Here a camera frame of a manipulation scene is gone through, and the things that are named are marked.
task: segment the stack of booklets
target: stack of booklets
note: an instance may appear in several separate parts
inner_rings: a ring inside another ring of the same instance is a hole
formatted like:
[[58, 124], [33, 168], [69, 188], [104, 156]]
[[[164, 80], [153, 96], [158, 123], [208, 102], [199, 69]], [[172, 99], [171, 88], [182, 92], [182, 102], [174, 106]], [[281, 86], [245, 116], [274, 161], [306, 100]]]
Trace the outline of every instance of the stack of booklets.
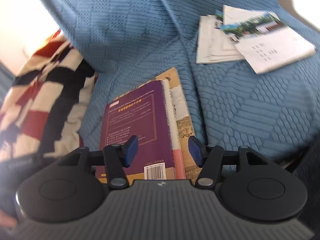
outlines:
[[223, 6], [200, 17], [196, 63], [245, 59], [257, 74], [312, 56], [316, 47], [274, 12]]
[[[124, 144], [132, 135], [138, 136], [139, 147], [132, 165], [124, 168], [130, 184], [135, 179], [194, 181], [198, 176], [200, 169], [188, 150], [194, 131], [175, 68], [106, 106], [100, 149]], [[96, 167], [96, 177], [107, 182], [104, 166]]]

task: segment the white barcode label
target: white barcode label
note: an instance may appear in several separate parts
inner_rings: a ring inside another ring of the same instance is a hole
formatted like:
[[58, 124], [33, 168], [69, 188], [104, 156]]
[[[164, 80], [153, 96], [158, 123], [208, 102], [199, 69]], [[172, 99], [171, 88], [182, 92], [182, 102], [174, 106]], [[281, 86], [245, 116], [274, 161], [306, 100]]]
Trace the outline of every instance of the white barcode label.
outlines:
[[144, 167], [144, 179], [166, 179], [164, 163]]

